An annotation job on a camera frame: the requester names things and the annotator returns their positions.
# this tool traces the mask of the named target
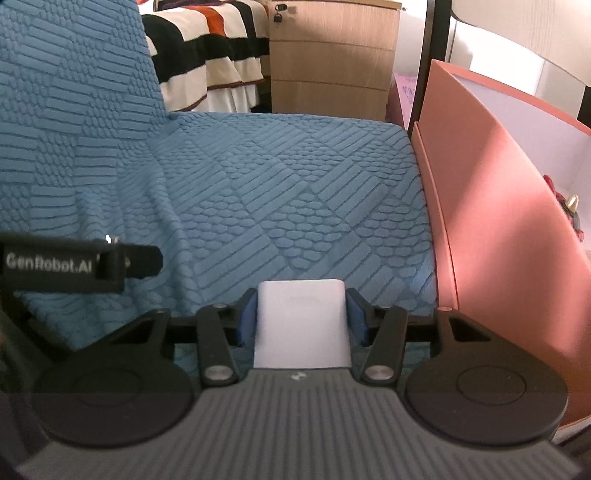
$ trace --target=blue textured fabric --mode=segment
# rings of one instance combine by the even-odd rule
[[[0,4],[0,229],[161,248],[162,273],[121,296],[24,296],[74,348],[148,309],[192,314],[264,280],[341,278],[417,314],[436,296],[403,130],[168,115],[134,0]]]

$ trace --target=metal screw head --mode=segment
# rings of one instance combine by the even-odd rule
[[[205,369],[205,376],[212,382],[224,382],[230,380],[234,371],[226,365],[212,365]]]
[[[365,369],[365,376],[374,381],[390,380],[394,376],[394,370],[386,365],[372,365]]]

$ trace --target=white object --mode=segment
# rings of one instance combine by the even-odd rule
[[[254,368],[350,366],[342,281],[267,281],[259,285]]]
[[[560,427],[554,437],[552,443],[555,445],[574,437],[581,430],[591,425],[591,417],[587,417],[581,421],[568,425],[566,427]]]

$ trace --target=striped fabric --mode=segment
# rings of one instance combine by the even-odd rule
[[[154,11],[168,10],[169,8],[186,7],[187,5],[221,5],[232,0],[154,0]]]
[[[255,0],[188,5],[142,21],[168,111],[194,110],[208,90],[269,76],[268,14]]]

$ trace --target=white wall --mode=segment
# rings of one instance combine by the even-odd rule
[[[394,73],[418,75],[427,0],[401,0]],[[448,61],[535,95],[571,116],[579,113],[584,85],[526,48],[452,19],[453,48]]]

